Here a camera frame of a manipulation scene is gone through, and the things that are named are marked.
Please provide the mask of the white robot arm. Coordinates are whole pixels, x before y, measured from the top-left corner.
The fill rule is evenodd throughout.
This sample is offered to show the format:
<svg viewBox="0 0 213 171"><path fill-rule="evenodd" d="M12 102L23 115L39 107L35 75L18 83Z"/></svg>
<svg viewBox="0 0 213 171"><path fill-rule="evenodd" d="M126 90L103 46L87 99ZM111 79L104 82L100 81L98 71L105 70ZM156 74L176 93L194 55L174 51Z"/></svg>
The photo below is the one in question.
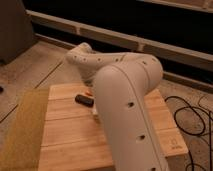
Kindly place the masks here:
<svg viewBox="0 0 213 171"><path fill-rule="evenodd" d="M66 59L92 85L116 171L170 171L144 102L162 80L160 61L143 53L97 53L87 43Z"/></svg>

